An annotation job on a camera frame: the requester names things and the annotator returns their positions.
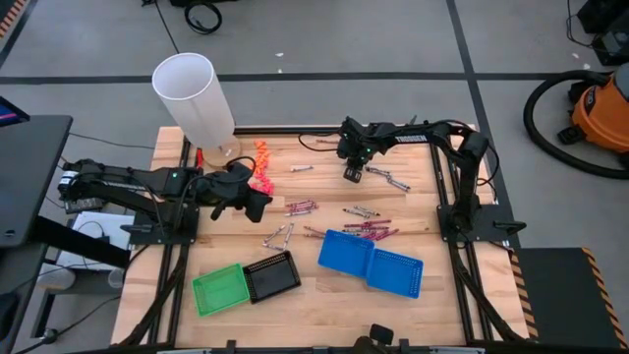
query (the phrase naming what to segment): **black desk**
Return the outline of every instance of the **black desk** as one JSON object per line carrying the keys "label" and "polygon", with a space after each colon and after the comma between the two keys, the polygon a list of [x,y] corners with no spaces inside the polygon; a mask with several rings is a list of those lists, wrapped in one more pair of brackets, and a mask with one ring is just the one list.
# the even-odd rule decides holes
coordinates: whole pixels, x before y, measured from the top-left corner
{"label": "black desk", "polygon": [[[47,246],[118,267],[129,261],[129,251],[38,215],[71,125],[70,116],[33,116],[0,128],[0,294],[38,275]],[[33,287],[16,291],[20,303],[0,354],[13,348]]]}

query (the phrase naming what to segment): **wooden table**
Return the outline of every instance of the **wooden table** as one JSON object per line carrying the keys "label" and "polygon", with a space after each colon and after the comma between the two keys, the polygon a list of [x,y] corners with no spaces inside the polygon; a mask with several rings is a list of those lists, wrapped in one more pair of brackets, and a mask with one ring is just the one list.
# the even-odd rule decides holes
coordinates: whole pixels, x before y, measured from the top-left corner
{"label": "wooden table", "polygon": [[[435,211],[438,194],[428,145],[397,146],[371,162],[409,184],[412,189],[406,194],[370,173],[363,175],[360,184],[343,179],[345,167],[334,152],[309,151],[299,145],[296,135],[240,137],[243,154],[256,156],[257,140],[266,141],[271,152],[267,176],[275,184],[273,203],[266,207],[260,223],[249,222],[243,210],[228,208],[216,221],[209,218],[210,208],[201,210],[198,240],[188,261],[178,348],[225,347],[228,339],[236,339],[239,347],[351,346],[359,336],[369,333],[371,324],[393,329],[394,342],[408,338],[411,345],[465,343],[450,258],[439,235]],[[305,140],[317,148],[333,148],[315,144],[315,138]],[[151,168],[176,166],[182,141],[183,133],[178,127],[161,128]],[[194,155],[190,154],[189,165]],[[313,165],[314,170],[290,172],[291,166],[304,164]],[[481,175],[486,177],[485,169]],[[485,204],[493,199],[488,186],[480,187],[479,195]],[[306,199],[317,201],[320,209],[310,215],[284,216],[285,204]],[[341,210],[353,205],[378,210],[382,218],[393,220],[393,228],[400,229],[398,234],[378,241],[377,247],[424,261],[419,299],[367,288],[359,278],[317,265],[322,241],[304,237],[309,233],[304,226],[341,229],[345,223],[360,222],[359,216]],[[233,263],[248,265],[276,254],[261,245],[262,239],[290,221],[295,222],[295,229],[288,249],[302,286],[256,305],[246,303],[199,318],[192,279]],[[476,250],[489,301],[516,332],[528,337],[507,253],[482,243],[477,244]],[[162,251],[162,246],[151,246],[128,271],[112,343],[126,337],[150,305]],[[473,300],[470,302],[475,334],[481,338],[476,305]],[[166,337],[170,304],[163,314],[160,340]]]}

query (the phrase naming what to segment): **black vacuum hose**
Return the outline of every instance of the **black vacuum hose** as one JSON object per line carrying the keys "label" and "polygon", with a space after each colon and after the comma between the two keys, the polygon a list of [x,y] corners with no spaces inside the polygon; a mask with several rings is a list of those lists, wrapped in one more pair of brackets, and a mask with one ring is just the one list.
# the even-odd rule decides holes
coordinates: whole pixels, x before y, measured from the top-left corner
{"label": "black vacuum hose", "polygon": [[527,104],[524,106],[524,127],[527,129],[529,137],[531,137],[533,143],[535,143],[546,153],[576,169],[600,177],[613,179],[629,179],[629,171],[627,170],[598,166],[563,151],[562,149],[556,147],[551,142],[549,142],[546,138],[544,138],[542,134],[540,134],[540,131],[538,131],[538,128],[535,126],[535,122],[533,121],[533,111],[540,97],[548,89],[554,87],[555,85],[570,80],[581,80],[591,85],[604,86],[609,81],[609,75],[591,72],[588,70],[573,70],[558,74],[556,77],[548,79],[541,85],[539,85],[533,91],[533,93],[531,93],[531,96],[529,96],[529,99],[527,100]]}

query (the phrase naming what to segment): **hazard stripe tape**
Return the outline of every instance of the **hazard stripe tape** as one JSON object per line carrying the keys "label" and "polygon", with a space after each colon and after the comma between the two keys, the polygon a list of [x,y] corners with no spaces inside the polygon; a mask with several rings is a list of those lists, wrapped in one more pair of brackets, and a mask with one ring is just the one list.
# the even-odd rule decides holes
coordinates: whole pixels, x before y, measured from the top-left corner
{"label": "hazard stripe tape", "polygon": [[533,308],[531,308],[531,302],[529,302],[529,292],[527,292],[524,277],[522,277],[522,269],[520,268],[520,260],[515,253],[511,254],[511,270],[513,270],[513,278],[515,279],[516,287],[518,288],[518,295],[520,296],[520,305],[522,306],[522,312],[524,313],[524,321],[527,324],[527,331],[529,336],[533,339],[537,339],[540,334],[535,325],[535,317],[533,316]]}
{"label": "hazard stripe tape", "polygon": [[26,3],[27,0],[17,0],[16,2],[14,2],[11,9],[9,9],[9,12],[7,12],[5,18],[0,22],[0,38],[4,37],[7,34],[9,28],[16,20],[16,17],[20,14]]}
{"label": "hazard stripe tape", "polygon": [[611,321],[611,325],[613,325],[614,332],[618,341],[620,342],[620,348],[627,349],[627,339],[625,338],[622,329],[620,328],[620,321],[618,320],[618,315],[613,310],[613,306],[611,305],[611,299],[609,298],[609,294],[607,293],[607,289],[605,288],[605,282],[602,280],[602,274],[600,274],[599,266],[597,265],[597,260],[594,258],[594,254],[590,249],[583,248],[583,253],[588,257],[588,262],[592,267],[592,275],[597,281],[597,286],[600,290],[600,297],[605,302],[605,309],[607,310],[607,314],[609,315],[609,320]]}

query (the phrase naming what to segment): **blue plastic box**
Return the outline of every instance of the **blue plastic box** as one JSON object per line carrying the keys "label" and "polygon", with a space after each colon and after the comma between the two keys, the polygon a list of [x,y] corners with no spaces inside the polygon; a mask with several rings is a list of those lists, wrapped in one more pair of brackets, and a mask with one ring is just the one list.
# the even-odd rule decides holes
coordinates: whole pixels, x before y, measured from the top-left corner
{"label": "blue plastic box", "polygon": [[367,286],[417,299],[424,262],[375,249],[367,269]]}
{"label": "blue plastic box", "polygon": [[373,248],[372,240],[327,230],[318,255],[318,264],[365,278]]}

